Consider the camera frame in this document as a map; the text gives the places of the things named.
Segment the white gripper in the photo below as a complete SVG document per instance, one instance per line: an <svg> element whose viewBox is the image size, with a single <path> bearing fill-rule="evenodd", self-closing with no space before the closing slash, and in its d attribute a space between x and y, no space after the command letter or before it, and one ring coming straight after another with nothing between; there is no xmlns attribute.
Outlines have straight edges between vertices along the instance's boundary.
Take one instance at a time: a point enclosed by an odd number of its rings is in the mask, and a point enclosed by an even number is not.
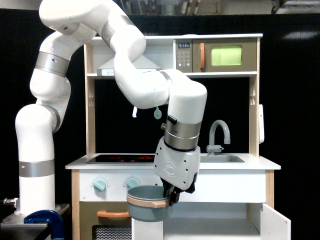
<svg viewBox="0 0 320 240"><path fill-rule="evenodd" d="M154 172L164 180L163 197L169 198L172 207L178 203L182 191L193 193L200 169L201 150L197 146L192 151L178 151L168 147L160 139L154 157Z"/></svg>

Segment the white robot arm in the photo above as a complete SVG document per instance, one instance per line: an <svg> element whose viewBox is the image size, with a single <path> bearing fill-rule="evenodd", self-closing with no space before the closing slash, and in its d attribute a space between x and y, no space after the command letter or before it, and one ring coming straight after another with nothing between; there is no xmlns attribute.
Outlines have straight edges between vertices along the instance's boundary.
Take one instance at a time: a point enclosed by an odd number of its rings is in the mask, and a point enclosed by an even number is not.
<svg viewBox="0 0 320 240"><path fill-rule="evenodd" d="M139 72L134 62L144 53L146 39L112 0L44 0L39 17L53 33L42 42L30 79L36 102L15 118L20 213L55 209L53 134L61 127L71 95L66 73L73 53L96 35L114 52L116 84L133 106L168 106L154 160L163 195L173 205L181 192L194 192L207 89L176 69Z"/></svg>

